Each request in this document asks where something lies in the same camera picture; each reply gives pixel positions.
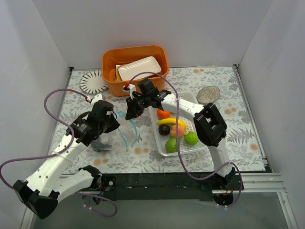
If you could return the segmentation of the clear zip top bag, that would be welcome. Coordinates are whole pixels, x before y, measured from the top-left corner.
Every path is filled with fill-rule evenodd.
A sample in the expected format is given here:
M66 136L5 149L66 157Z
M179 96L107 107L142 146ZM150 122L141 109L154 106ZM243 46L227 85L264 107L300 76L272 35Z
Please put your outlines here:
M95 140L112 146L111 150L104 150L105 152L128 151L132 144L141 139L135 123L132 120L125 120L125 116L126 113L118 111L116 113L116 120L120 123L120 126L110 133L101 134Z

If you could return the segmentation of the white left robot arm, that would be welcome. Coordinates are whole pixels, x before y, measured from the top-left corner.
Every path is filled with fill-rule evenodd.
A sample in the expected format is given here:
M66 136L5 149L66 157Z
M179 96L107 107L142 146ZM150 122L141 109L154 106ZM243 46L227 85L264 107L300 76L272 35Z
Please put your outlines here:
M104 100L94 102L91 111L73 121L50 158L26 180L15 182L13 189L18 198L38 218L47 218L62 200L79 190L100 189L102 174L93 166L80 168L76 174L63 180L60 177L91 142L120 126L113 108L113 104Z

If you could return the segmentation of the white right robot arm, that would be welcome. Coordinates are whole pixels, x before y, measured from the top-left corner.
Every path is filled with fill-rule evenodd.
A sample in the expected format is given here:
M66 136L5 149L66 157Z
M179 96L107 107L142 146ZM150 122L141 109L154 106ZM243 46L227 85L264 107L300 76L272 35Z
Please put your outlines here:
M140 81L138 86L126 83L123 91L130 97L126 99L127 114L125 119L130 120L142 115L147 107L162 109L182 116L195 125L199 140L208 147L212 156L216 185L220 189L228 189L233 184L236 169L230 163L226 148L227 124L219 110L213 103L200 105L179 99L177 95L167 90L159 91L148 78Z

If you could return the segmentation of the yellow banana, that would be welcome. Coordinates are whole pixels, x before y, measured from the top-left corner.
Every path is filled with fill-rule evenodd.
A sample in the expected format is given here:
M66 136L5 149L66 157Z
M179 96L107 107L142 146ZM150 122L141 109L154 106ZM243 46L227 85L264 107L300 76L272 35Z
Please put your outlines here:
M176 118L165 118L157 122L157 125L175 125L175 124L176 124ZM179 119L178 125L180 125L184 130L186 130L186 124L184 123L184 121Z

